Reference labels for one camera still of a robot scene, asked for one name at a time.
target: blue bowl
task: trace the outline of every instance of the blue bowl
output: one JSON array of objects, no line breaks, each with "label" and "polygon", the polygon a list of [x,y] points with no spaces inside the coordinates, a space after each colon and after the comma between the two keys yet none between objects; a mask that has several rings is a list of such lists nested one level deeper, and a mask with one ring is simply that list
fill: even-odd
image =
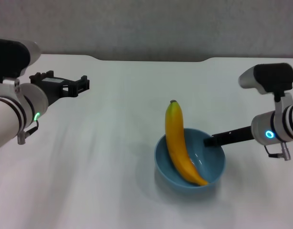
[{"label": "blue bowl", "polygon": [[165,135],[159,140],[155,148],[156,167],[172,188],[182,193],[193,194],[209,190],[219,180],[225,169],[226,158],[221,147],[204,147],[203,140],[208,137],[210,135],[203,131],[184,129],[188,154],[199,174],[209,182],[205,186],[199,186],[184,180],[170,158]]}]

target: green led light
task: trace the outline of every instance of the green led light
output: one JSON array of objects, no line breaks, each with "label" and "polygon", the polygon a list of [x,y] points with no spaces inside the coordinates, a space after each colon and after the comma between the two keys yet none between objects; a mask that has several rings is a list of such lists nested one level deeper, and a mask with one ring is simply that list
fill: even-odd
[{"label": "green led light", "polygon": [[34,121],[36,121],[38,119],[38,117],[40,116],[40,113],[37,112],[36,115],[34,116]]}]

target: gray wall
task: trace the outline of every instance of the gray wall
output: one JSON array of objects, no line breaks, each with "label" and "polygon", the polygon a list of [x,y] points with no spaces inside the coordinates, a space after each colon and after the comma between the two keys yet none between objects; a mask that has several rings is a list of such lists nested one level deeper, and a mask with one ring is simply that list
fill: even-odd
[{"label": "gray wall", "polygon": [[293,0],[0,0],[0,36],[102,60],[293,57]]}]

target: bowl rim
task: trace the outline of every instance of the bowl rim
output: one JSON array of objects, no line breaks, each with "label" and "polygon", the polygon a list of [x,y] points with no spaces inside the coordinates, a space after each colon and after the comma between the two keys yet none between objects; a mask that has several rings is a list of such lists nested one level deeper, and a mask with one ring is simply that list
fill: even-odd
[{"label": "bowl rim", "polygon": [[[202,130],[198,130],[198,129],[194,129],[194,128],[184,128],[184,129],[188,129],[188,130],[195,130],[195,131],[199,131],[199,132],[202,132],[204,134],[206,134],[207,136],[211,137],[211,135],[209,135],[208,133],[202,131]],[[184,185],[180,185],[178,183],[175,183],[174,181],[172,181],[171,179],[169,179],[160,169],[160,167],[158,166],[158,163],[157,163],[157,159],[156,159],[156,151],[157,151],[157,147],[158,147],[158,144],[159,142],[165,137],[165,134],[159,139],[159,141],[157,142],[156,144],[156,147],[155,147],[155,152],[154,152],[154,159],[155,159],[155,163],[156,163],[156,168],[159,170],[159,172],[161,173],[161,175],[163,175],[165,177],[165,179],[167,179],[169,182],[173,183],[175,186],[178,186],[178,187],[182,187],[182,188],[188,188],[188,189],[198,189],[198,188],[203,188],[203,187],[208,187],[210,185],[213,185],[215,184],[220,178],[221,176],[223,175],[224,171],[225,171],[225,168],[226,168],[226,155],[224,153],[224,150],[222,148],[222,152],[223,152],[223,168],[222,168],[222,171],[220,173],[220,175],[212,182],[212,183],[209,183],[207,185],[203,185],[203,186],[194,186],[194,187],[189,187],[189,186],[184,186]]]}]

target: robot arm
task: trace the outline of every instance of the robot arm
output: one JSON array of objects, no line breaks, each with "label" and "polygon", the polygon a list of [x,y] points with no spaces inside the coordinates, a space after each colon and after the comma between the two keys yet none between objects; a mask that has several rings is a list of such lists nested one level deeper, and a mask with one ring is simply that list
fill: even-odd
[{"label": "robot arm", "polygon": [[[40,57],[37,44],[0,39],[0,147],[17,136],[18,144],[37,131],[37,119],[48,106],[63,97],[77,97],[89,90],[87,76],[78,81],[54,77],[53,71],[30,76],[20,84],[18,77]],[[26,130],[33,122],[36,127]]]},{"label": "robot arm", "polygon": [[259,64],[239,77],[242,88],[256,88],[260,94],[274,95],[275,110],[257,115],[251,126],[213,135],[204,141],[205,146],[222,146],[255,139],[267,146],[281,144],[281,154],[269,157],[283,157],[290,160],[286,142],[293,141],[293,98],[286,90],[293,88],[293,69],[289,64]]}]

